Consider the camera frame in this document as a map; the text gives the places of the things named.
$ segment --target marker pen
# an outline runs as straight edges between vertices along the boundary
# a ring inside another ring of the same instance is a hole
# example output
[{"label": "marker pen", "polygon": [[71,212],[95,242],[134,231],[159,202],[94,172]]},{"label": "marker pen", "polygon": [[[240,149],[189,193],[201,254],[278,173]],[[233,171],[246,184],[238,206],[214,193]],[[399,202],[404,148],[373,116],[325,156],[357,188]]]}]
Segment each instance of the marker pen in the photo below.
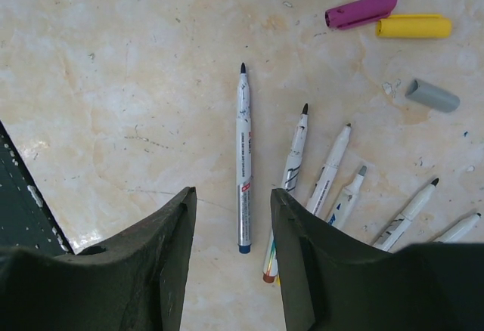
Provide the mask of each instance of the marker pen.
[{"label": "marker pen", "polygon": [[[281,188],[285,189],[291,195],[294,194],[301,169],[301,162],[303,161],[304,144],[306,143],[306,135],[308,133],[308,104],[302,109],[299,123],[293,136],[293,143],[290,147],[289,155],[286,160],[286,167],[282,178]],[[266,283],[273,283],[275,277],[278,275],[278,259],[275,251],[274,234],[269,236],[269,244],[265,254],[264,268],[262,270],[262,278]]]},{"label": "marker pen", "polygon": [[326,163],[321,170],[321,177],[316,183],[316,187],[311,197],[309,198],[307,209],[314,215],[318,215],[323,208],[327,193],[333,184],[341,159],[345,153],[346,147],[349,143],[349,134],[351,132],[351,125],[348,124],[338,135],[331,148],[330,155],[327,157]]},{"label": "marker pen", "polygon": [[327,223],[329,225],[333,225],[340,230],[343,228],[346,219],[355,207],[361,184],[363,184],[363,180],[365,179],[366,170],[366,166],[361,167],[353,182],[340,191],[340,194],[327,217]]},{"label": "marker pen", "polygon": [[240,68],[237,87],[237,242],[239,252],[250,252],[250,182],[252,181],[250,89],[245,64]]},{"label": "marker pen", "polygon": [[470,232],[470,230],[481,220],[481,214],[476,213],[462,219],[456,225],[447,230],[444,234],[434,240],[440,243],[454,243]]},{"label": "marker pen", "polygon": [[429,202],[430,197],[436,189],[439,179],[436,178],[430,184],[428,184],[421,192],[419,192],[411,202],[403,209],[403,211],[397,215],[395,220],[388,226],[387,229],[378,237],[377,241],[373,245],[375,248],[388,251],[393,244],[403,235],[408,229],[412,221],[418,215],[418,213]]}]

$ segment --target blue marker end cap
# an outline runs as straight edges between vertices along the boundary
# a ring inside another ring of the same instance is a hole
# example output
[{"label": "blue marker end cap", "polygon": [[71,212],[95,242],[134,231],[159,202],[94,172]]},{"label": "blue marker end cap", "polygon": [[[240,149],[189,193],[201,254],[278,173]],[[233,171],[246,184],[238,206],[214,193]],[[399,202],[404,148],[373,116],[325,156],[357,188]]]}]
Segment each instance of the blue marker end cap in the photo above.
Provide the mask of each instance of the blue marker end cap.
[{"label": "blue marker end cap", "polygon": [[250,253],[250,246],[239,246],[239,252],[242,254]]}]

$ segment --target yellow marker cap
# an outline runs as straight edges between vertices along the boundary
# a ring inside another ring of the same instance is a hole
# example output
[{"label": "yellow marker cap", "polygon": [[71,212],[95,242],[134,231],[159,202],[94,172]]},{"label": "yellow marker cap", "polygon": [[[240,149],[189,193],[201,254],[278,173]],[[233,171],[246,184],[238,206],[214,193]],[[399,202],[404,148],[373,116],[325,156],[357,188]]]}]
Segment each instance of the yellow marker cap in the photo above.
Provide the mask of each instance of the yellow marker cap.
[{"label": "yellow marker cap", "polygon": [[381,38],[441,39],[452,33],[452,22],[438,14],[392,15],[377,23]]}]

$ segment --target magenta marker cap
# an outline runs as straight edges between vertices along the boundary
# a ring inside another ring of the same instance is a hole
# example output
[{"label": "magenta marker cap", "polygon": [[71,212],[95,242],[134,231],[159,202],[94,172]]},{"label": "magenta marker cap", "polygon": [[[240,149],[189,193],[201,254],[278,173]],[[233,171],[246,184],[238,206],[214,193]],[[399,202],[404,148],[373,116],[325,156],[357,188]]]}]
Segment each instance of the magenta marker cap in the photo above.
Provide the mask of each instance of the magenta marker cap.
[{"label": "magenta marker cap", "polygon": [[397,0],[358,0],[326,11],[326,24],[331,29],[351,29],[390,16]]}]

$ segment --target marker tip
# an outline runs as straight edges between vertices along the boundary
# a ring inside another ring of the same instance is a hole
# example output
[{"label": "marker tip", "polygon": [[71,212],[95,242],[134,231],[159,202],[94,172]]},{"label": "marker tip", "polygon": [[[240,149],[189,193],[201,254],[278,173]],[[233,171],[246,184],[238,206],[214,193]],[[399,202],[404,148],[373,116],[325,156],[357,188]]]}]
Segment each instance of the marker tip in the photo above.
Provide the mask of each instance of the marker tip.
[{"label": "marker tip", "polygon": [[366,175],[366,170],[367,170],[367,167],[366,166],[362,166],[361,169],[360,169],[360,172],[358,173],[358,175],[365,176]]}]

